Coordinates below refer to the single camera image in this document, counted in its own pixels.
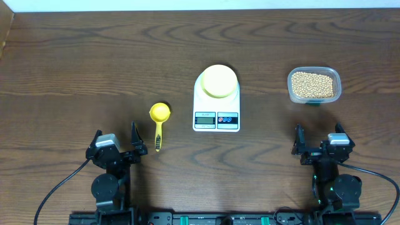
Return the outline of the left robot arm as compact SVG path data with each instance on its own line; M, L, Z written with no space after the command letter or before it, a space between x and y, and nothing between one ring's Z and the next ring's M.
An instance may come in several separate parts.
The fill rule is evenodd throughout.
M97 211L102 214L122 211L131 205L131 165L140 163L141 156L148 153L134 122L131 124L131 149L121 152L120 147L115 134L103 134L98 130L86 150L86 159L106 171L91 185Z

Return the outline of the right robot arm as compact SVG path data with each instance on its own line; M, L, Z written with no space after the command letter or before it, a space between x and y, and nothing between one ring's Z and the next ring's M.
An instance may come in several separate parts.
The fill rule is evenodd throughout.
M303 166L313 167L312 192L319 209L313 217L352 211L360 206L362 181L357 176L340 174L338 166L349 159L355 143L340 124L318 147L306 145L303 127L296 126L296 138L291 154L299 155Z

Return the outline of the yellow measuring scoop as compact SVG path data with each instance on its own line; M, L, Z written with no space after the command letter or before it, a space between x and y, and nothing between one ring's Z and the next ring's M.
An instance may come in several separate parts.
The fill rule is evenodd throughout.
M171 111L167 104L158 102L151 107L149 115L156 124L154 145L155 150L159 152L163 141L163 123L169 119Z

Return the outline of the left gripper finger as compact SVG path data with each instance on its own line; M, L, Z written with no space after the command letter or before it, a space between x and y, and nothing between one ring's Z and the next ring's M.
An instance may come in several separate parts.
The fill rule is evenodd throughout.
M148 154L148 148L140 137L138 127L134 121L131 124L131 146L140 156Z
M90 143L90 146L91 147L95 147L96 146L96 141L97 141L97 139L98 139L98 137L99 136L102 136L103 135L103 132L101 131L101 130L97 130L96 131L96 133L95 133L95 136L94 136L94 138L93 138L93 140L91 141L91 143Z

